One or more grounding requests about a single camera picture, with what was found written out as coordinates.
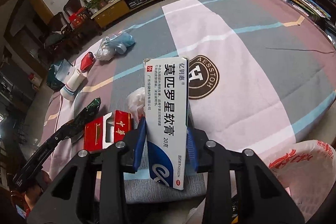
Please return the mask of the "person's left hand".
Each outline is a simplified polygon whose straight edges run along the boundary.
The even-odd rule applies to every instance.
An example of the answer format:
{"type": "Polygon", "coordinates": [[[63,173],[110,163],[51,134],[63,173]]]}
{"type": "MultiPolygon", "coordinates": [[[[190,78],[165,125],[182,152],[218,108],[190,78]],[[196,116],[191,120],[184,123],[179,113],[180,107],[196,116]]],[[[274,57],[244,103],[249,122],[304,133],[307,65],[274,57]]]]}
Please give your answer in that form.
{"type": "MultiPolygon", "coordinates": [[[[52,180],[49,177],[48,173],[44,173],[43,181],[49,186],[52,183],[52,180]]],[[[25,201],[29,206],[30,210],[33,210],[34,206],[38,202],[40,196],[42,194],[42,189],[39,184],[35,184],[34,186],[28,188],[25,192],[25,201]]]]}

